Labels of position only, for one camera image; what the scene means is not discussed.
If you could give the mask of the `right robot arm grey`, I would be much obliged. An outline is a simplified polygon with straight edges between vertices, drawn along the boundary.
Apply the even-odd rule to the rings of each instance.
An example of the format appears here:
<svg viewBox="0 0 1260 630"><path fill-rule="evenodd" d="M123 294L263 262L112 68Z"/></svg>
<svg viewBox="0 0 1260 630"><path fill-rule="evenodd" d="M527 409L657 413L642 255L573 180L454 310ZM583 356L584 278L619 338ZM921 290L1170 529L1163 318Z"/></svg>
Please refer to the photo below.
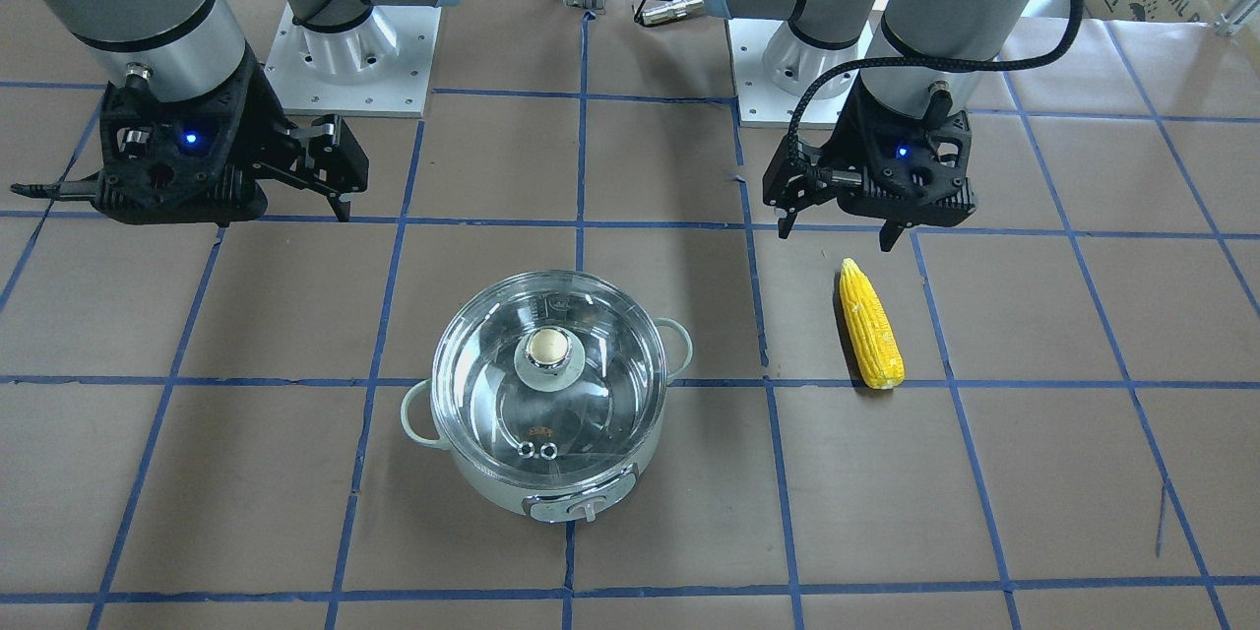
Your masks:
<svg viewBox="0 0 1260 630"><path fill-rule="evenodd" d="M369 160L339 113L297 126L224 0L43 0L106 71L98 173L14 183L14 194L84 202L131 223L229 226L265 215L262 181L328 199L338 220L365 192ZM382 79L404 43L387 8L462 0L286 0L302 69Z"/></svg>

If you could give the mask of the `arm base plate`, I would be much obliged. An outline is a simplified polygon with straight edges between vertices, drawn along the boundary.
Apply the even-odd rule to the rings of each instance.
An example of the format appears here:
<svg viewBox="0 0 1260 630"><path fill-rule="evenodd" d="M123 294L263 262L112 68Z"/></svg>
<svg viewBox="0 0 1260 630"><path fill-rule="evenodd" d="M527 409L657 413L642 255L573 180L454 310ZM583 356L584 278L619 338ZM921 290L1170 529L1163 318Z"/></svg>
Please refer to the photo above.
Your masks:
<svg viewBox="0 0 1260 630"><path fill-rule="evenodd" d="M265 73L287 113L422 118L440 8L373 8L358 28L304 29L284 11Z"/></svg>
<svg viewBox="0 0 1260 630"><path fill-rule="evenodd" d="M803 42L788 21L732 19L727 24L741 120L752 127L788 127L790 115L814 79L843 62L861 59L873 38L864 21L850 47L824 50Z"/></svg>

